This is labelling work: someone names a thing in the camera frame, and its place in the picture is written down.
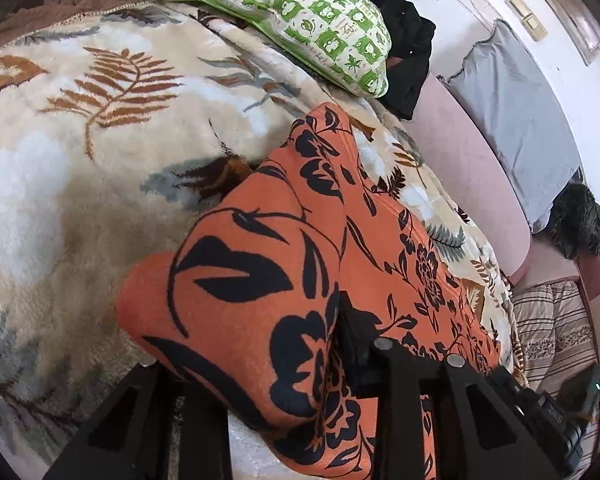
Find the striped fabric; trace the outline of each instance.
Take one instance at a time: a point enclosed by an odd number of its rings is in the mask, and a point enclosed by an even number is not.
[[[597,360],[578,285],[564,281],[514,292],[513,306],[529,385],[555,397],[565,380]],[[594,422],[582,440],[584,458],[570,479],[580,478],[589,466],[598,427]]]

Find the gray pillow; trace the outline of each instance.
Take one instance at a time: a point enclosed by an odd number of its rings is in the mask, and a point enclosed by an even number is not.
[[[471,117],[502,165],[533,232],[580,165],[558,99],[507,22],[476,43],[462,70],[440,81]]]

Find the green and white pillow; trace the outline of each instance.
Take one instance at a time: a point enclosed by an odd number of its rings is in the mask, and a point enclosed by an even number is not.
[[[380,97],[388,89],[384,61],[391,37],[368,0],[195,1],[246,20],[355,95]]]

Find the orange floral cloth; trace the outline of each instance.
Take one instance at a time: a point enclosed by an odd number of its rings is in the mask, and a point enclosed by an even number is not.
[[[332,341],[341,291],[414,354],[458,353],[483,374],[498,363],[424,227],[373,185],[348,116],[323,104],[177,253],[138,266],[117,304],[139,344],[201,380],[304,474],[370,476],[377,400],[352,396]],[[426,400],[423,432],[433,478]]]

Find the silver screw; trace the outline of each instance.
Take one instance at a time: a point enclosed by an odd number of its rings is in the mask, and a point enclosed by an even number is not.
[[[394,342],[385,337],[379,337],[374,341],[374,346],[378,350],[389,350],[394,345]]]
[[[449,363],[449,366],[452,366],[453,368],[462,368],[466,361],[460,354],[449,354],[446,357],[446,362]]]

